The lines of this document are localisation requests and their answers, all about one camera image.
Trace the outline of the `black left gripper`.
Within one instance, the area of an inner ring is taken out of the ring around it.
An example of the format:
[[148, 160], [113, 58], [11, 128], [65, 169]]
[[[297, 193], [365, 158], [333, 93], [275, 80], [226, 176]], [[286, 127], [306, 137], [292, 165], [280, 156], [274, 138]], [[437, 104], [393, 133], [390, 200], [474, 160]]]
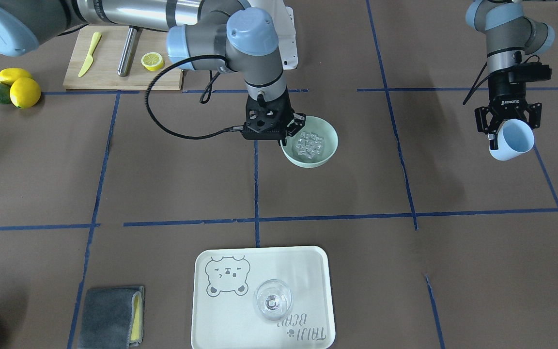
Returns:
[[498, 129], [504, 121], [518, 119], [531, 130], [540, 128], [543, 104], [527, 102], [526, 85], [550, 80], [552, 69], [543, 63], [520, 63], [482, 78], [485, 67], [475, 79], [474, 92], [486, 82], [489, 104], [475, 108], [475, 120], [478, 132], [487, 136], [490, 150], [498, 150]]

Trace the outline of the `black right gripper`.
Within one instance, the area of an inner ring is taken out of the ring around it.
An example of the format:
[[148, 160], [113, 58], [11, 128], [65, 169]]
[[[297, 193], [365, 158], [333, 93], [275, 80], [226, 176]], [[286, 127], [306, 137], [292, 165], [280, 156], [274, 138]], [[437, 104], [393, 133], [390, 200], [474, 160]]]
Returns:
[[279, 146], [286, 147], [290, 137], [306, 124], [305, 113], [297, 113], [292, 108], [288, 89], [269, 102], [248, 96], [245, 110], [246, 119], [240, 133], [248, 141], [278, 141]]

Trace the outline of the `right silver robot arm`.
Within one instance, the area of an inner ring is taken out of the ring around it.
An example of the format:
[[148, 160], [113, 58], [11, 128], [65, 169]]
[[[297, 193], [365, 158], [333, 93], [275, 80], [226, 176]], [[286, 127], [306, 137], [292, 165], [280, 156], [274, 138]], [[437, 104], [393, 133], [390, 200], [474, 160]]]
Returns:
[[306, 123], [291, 106], [285, 69], [297, 66], [296, 30], [281, 0], [0, 0], [0, 54], [19, 57], [82, 25], [164, 31], [171, 66], [239, 72], [250, 141], [286, 145]]

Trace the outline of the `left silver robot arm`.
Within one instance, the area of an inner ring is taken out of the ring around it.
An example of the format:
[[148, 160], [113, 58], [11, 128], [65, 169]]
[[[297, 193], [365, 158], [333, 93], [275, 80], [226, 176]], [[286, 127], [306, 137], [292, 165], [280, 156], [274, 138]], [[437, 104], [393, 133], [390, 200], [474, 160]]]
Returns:
[[488, 84], [489, 104], [474, 110], [476, 126], [487, 136], [492, 155], [499, 155], [505, 146], [512, 145], [504, 139], [505, 127], [518, 121], [518, 130], [532, 132], [541, 126], [543, 105], [527, 102], [526, 85], [551, 79], [551, 67], [531, 58], [539, 58], [552, 47], [556, 32], [552, 26], [527, 17], [520, 0], [475, 0], [465, 21], [485, 35], [487, 53], [465, 102], [482, 84]]

